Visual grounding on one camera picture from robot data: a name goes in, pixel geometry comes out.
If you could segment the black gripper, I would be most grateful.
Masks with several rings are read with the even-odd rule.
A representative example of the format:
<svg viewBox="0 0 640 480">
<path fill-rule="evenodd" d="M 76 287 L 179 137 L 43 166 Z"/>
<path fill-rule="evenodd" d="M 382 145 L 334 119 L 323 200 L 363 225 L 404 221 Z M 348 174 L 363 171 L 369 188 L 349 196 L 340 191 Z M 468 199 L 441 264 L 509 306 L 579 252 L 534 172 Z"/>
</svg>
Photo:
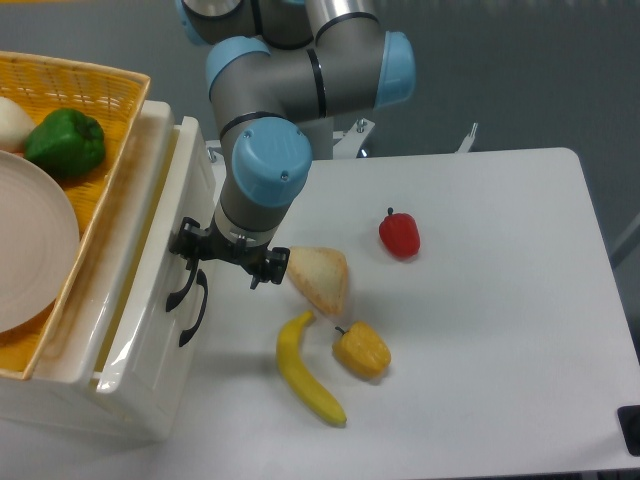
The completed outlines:
<svg viewBox="0 0 640 480">
<path fill-rule="evenodd" d="M 206 274 L 198 267 L 201 260 L 220 260 L 240 266 L 252 276 L 250 288 L 261 283 L 280 285 L 289 263 L 290 249 L 267 248 L 266 244 L 250 244 L 245 238 L 227 239 L 216 227 L 202 229 L 199 222 L 184 217 L 169 251 L 186 261 L 189 277 L 185 285 L 169 294 L 169 300 L 184 300 L 194 282 L 208 291 Z"/>
</svg>

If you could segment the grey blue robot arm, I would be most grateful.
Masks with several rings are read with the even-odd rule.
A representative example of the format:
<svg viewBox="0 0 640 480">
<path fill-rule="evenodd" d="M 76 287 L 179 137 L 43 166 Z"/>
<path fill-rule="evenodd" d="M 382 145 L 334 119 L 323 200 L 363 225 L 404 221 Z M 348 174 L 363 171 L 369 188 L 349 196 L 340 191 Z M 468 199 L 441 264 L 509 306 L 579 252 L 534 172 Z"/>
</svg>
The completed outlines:
<svg viewBox="0 0 640 480">
<path fill-rule="evenodd" d="M 226 178 L 208 227 L 185 218 L 170 250 L 189 285 L 200 263 L 243 268 L 280 283 L 289 252 L 271 241 L 302 191 L 313 159 L 306 122 L 408 100 L 413 48 L 384 30 L 369 1 L 180 1 L 188 37 L 207 44 L 208 99 Z"/>
</svg>

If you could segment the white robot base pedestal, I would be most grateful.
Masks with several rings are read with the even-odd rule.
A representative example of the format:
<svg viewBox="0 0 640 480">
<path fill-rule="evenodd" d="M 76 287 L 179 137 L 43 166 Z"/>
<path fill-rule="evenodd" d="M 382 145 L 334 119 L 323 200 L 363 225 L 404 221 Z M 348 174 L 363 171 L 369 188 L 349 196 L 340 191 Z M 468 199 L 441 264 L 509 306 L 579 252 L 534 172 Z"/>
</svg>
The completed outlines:
<svg viewBox="0 0 640 480">
<path fill-rule="evenodd" d="M 333 126 L 332 118 L 318 119 L 312 123 L 309 139 L 315 160 L 333 158 Z"/>
</svg>

